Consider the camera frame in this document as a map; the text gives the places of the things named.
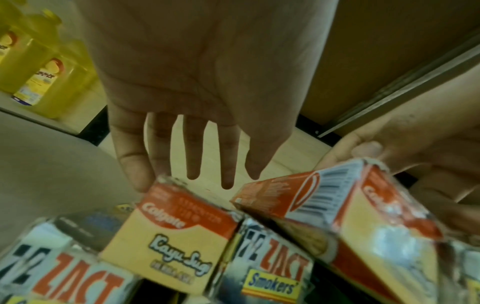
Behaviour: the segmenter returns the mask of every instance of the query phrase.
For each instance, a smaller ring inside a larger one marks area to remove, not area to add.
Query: human hand
[[[200,175],[212,121],[223,188],[234,184],[240,130],[250,136],[246,170],[258,179],[293,131],[337,1],[78,0],[115,151],[135,189],[171,174],[178,115],[188,178]]]
[[[480,207],[453,204],[480,184],[478,83],[480,65],[348,134],[317,169],[353,157],[379,159],[393,173],[429,164],[411,194],[448,226],[480,234]]]

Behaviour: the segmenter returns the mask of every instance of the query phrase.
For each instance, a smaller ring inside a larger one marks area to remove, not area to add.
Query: palm
[[[180,114],[189,178],[200,174],[208,121],[218,125],[222,185],[233,186],[240,128],[251,138],[245,166],[258,178],[294,127],[337,1],[77,5],[110,98],[117,155],[145,190],[155,174],[170,174],[170,136]]]

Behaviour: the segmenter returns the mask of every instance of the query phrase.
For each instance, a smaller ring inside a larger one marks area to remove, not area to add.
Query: fingernail
[[[355,147],[351,151],[353,157],[379,157],[384,151],[384,147],[378,141],[370,141]]]

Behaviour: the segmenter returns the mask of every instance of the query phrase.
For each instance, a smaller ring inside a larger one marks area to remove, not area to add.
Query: yellow bottle
[[[0,90],[14,93],[52,58],[61,19],[49,10],[26,15],[0,38]]]
[[[95,77],[87,48],[74,40],[61,45],[12,98],[42,116],[58,118]]]
[[[25,0],[13,0],[13,2],[18,5],[27,3]],[[10,0],[0,0],[0,37],[5,35],[10,26],[16,25],[21,17],[22,12]]]

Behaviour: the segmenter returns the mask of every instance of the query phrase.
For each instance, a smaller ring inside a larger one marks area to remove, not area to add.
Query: colgate kayu sugi box
[[[443,234],[377,162],[245,185],[237,207],[272,218],[314,257],[388,303],[438,302]]]
[[[174,290],[202,294],[241,218],[163,180],[100,257]]]

